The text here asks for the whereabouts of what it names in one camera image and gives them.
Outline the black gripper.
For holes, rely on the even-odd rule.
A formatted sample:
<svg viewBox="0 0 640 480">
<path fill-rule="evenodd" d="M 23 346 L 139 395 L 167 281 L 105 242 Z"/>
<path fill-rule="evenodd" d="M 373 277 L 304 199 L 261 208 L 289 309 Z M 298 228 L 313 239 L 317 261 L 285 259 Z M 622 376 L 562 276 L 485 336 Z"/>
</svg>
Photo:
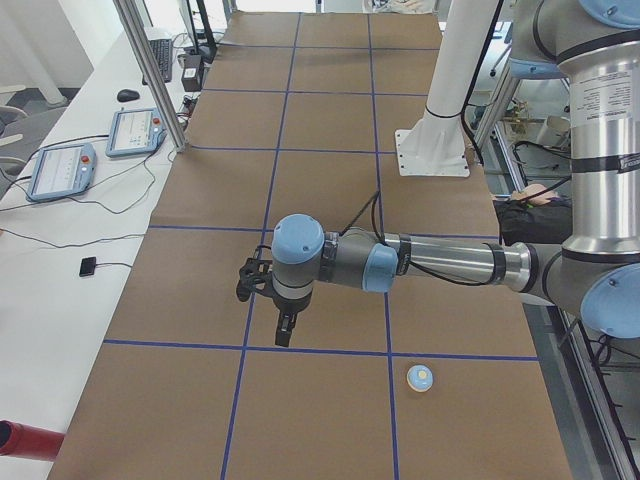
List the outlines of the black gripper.
<svg viewBox="0 0 640 480">
<path fill-rule="evenodd" d="M 305 310 L 311 301 L 311 294 L 297 299 L 285 298 L 275 293 L 273 297 L 274 305 L 279 310 L 278 323 L 275 332 L 275 345 L 288 347 L 291 336 L 296 325 L 296 315 Z"/>
</svg>

